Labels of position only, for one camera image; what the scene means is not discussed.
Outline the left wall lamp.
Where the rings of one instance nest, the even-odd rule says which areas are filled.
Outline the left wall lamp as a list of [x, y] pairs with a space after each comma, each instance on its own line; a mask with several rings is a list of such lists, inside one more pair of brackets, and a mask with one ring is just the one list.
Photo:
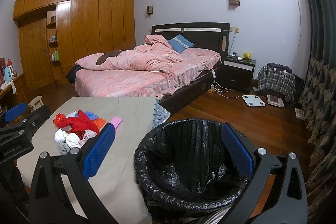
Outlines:
[[146, 13], [148, 16], [151, 16], [153, 14], [153, 6], [147, 6]]

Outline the yellow plush toy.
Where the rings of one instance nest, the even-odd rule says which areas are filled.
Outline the yellow plush toy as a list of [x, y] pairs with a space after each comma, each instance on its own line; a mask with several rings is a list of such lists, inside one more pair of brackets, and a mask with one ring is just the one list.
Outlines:
[[250, 60], [251, 59], [251, 53], [250, 52], [244, 52], [242, 55], [242, 58], [244, 60]]

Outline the white bathroom scale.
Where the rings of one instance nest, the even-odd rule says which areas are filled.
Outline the white bathroom scale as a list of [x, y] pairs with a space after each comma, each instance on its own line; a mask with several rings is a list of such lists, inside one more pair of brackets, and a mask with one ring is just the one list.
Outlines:
[[243, 95], [243, 101], [248, 107], [265, 107], [264, 101], [256, 95]]

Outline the dark wooden headboard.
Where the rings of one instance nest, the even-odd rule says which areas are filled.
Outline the dark wooden headboard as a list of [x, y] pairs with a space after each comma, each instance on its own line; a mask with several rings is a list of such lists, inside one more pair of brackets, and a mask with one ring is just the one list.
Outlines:
[[162, 35], [166, 40], [182, 35], [197, 48], [205, 48], [228, 55], [230, 24], [217, 22], [170, 23], [151, 26], [151, 33]]

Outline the wooden side desk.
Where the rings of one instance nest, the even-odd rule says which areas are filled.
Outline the wooden side desk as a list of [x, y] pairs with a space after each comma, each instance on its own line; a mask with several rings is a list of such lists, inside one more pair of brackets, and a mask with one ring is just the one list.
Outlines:
[[27, 103], [25, 95], [26, 79], [23, 73], [14, 79], [14, 86], [16, 88], [15, 93], [11, 85], [1, 90], [1, 112], [9, 110], [17, 104]]

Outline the plaid shirt on chair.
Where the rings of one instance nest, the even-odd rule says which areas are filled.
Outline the plaid shirt on chair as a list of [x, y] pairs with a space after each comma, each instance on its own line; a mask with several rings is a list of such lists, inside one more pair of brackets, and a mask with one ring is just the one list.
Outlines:
[[295, 76], [288, 69], [279, 69], [268, 63], [260, 69], [257, 77], [259, 91], [271, 90], [282, 94], [286, 102], [294, 101]]

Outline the blue pillow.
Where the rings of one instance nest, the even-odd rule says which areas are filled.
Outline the blue pillow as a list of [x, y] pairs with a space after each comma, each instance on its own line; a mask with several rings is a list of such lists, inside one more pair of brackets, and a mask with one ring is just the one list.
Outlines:
[[193, 48], [195, 46], [194, 43], [190, 42], [182, 35], [177, 35], [176, 37], [168, 40], [169, 44], [178, 53], [182, 53], [184, 50], [188, 48]]

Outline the small white stool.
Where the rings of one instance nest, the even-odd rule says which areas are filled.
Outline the small white stool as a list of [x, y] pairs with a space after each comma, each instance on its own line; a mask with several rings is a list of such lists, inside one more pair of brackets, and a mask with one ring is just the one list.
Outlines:
[[31, 112], [33, 112], [43, 105], [44, 103], [42, 101], [42, 96], [36, 96], [31, 102], [27, 104], [27, 107], [30, 109]]

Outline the book on floor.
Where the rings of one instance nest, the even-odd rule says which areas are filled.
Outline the book on floor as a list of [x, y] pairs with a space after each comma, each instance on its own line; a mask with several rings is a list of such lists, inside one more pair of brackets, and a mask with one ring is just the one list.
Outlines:
[[269, 105], [280, 107], [280, 108], [284, 107], [284, 102], [280, 97], [273, 96], [273, 95], [267, 95], [266, 98], [267, 98], [267, 103]]

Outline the black lined trash bin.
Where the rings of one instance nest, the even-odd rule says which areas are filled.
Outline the black lined trash bin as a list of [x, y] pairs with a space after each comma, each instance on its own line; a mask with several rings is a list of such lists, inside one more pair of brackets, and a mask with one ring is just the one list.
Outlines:
[[[202, 217], [241, 200], [252, 178], [240, 174], [226, 149], [223, 124], [183, 119], [159, 125], [144, 136], [134, 153], [135, 180], [154, 220], [174, 223]], [[255, 146], [234, 130], [247, 139], [255, 167]]]

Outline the red plastic bag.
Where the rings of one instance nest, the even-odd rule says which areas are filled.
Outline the red plastic bag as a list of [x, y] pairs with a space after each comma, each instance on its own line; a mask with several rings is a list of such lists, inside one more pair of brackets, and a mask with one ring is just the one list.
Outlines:
[[53, 124], [54, 124], [55, 126], [58, 126], [58, 124], [59, 124], [63, 119], [65, 119], [65, 118], [66, 118], [66, 116], [65, 116], [64, 114], [59, 113], [59, 114], [57, 114], [57, 115], [55, 116], [55, 118], [53, 119]]

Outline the grey sock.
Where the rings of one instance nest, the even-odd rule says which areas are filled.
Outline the grey sock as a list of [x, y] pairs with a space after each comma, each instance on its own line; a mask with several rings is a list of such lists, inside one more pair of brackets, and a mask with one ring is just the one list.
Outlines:
[[62, 155], [66, 155], [71, 149], [66, 142], [58, 144], [58, 150]]

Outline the blue electric kettle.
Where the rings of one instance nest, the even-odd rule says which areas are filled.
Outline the blue electric kettle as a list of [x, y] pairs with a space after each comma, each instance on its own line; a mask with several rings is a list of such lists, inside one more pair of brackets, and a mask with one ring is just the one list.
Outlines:
[[5, 67], [4, 69], [4, 78], [5, 81], [11, 81], [13, 79], [13, 74], [14, 74], [14, 70], [13, 70], [13, 66], [9, 65], [7, 67]]

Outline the dark nightstand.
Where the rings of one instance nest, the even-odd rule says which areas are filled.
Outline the dark nightstand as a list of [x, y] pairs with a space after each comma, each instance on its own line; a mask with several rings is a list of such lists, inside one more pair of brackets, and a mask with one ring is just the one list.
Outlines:
[[252, 88], [255, 65], [255, 60], [224, 58], [220, 77], [221, 85], [224, 88], [249, 94]]

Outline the pink rolled sock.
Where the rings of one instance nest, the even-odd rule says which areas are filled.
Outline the pink rolled sock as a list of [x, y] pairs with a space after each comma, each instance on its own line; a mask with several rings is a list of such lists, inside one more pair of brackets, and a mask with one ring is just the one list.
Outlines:
[[85, 130], [83, 137], [79, 141], [79, 145], [82, 147], [89, 139], [94, 138], [96, 135], [95, 131]]

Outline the pink crumpled duvet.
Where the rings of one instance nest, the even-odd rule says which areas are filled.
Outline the pink crumpled duvet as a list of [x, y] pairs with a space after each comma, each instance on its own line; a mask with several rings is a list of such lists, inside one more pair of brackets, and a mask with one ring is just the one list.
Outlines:
[[149, 71], [169, 74], [173, 64], [183, 61], [182, 55], [173, 50], [162, 35], [147, 35], [144, 41], [143, 45], [132, 50], [107, 57], [100, 65], [97, 61], [103, 56], [102, 53], [83, 57], [75, 64], [90, 71]]

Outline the white rolled sock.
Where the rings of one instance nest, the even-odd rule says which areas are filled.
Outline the white rolled sock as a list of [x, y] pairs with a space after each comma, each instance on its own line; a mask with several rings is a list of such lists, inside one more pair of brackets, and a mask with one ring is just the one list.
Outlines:
[[68, 133], [60, 128], [56, 131], [54, 139], [57, 143], [64, 143], [66, 141], [67, 136]]
[[75, 133], [69, 133], [65, 139], [65, 143], [70, 149], [72, 148], [81, 148], [80, 138]]

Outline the blue plastic bag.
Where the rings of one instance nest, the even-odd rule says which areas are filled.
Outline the blue plastic bag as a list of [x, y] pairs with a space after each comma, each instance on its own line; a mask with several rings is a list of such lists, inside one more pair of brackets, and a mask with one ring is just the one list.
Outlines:
[[93, 113], [93, 112], [86, 111], [85, 114], [86, 114], [86, 116], [87, 116], [91, 121], [96, 120], [96, 119], [99, 118], [99, 116], [97, 116], [97, 115], [96, 115], [95, 113]]

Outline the pink bed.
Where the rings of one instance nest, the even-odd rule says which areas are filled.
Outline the pink bed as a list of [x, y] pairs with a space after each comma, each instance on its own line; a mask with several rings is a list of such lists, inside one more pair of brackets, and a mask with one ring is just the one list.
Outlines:
[[183, 60], [170, 73], [150, 71], [97, 71], [99, 53], [80, 59], [66, 75], [80, 97], [155, 97], [171, 114], [205, 93], [213, 72], [221, 69], [219, 53], [204, 48], [182, 52]]

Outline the orange foam net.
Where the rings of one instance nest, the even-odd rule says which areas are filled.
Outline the orange foam net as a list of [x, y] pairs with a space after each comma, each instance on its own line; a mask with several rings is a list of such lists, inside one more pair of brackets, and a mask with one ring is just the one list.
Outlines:
[[106, 120], [104, 118], [97, 118], [97, 119], [91, 120], [91, 122], [94, 123], [97, 126], [99, 131], [101, 131], [102, 128], [106, 124]]

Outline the red glove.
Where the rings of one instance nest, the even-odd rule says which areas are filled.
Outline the red glove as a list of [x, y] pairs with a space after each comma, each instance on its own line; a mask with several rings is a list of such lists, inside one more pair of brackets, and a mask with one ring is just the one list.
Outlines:
[[84, 138], [86, 130], [91, 130], [97, 135], [99, 134], [98, 127], [90, 120], [85, 112], [79, 110], [76, 117], [63, 118], [57, 124], [58, 128], [66, 128], [70, 126], [70, 133], [75, 133], [80, 139]]

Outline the dark green curtain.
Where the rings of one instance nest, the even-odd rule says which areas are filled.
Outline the dark green curtain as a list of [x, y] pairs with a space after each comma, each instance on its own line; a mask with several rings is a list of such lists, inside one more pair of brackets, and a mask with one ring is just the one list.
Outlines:
[[308, 0], [310, 60], [301, 104], [310, 134], [308, 223], [335, 223], [335, 0]]

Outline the wooden wardrobe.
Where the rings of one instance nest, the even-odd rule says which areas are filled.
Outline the wooden wardrobe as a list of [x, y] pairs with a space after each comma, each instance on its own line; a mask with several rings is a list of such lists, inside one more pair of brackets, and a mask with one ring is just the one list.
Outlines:
[[31, 91], [62, 83], [82, 57], [135, 47], [134, 0], [16, 0], [13, 20]]

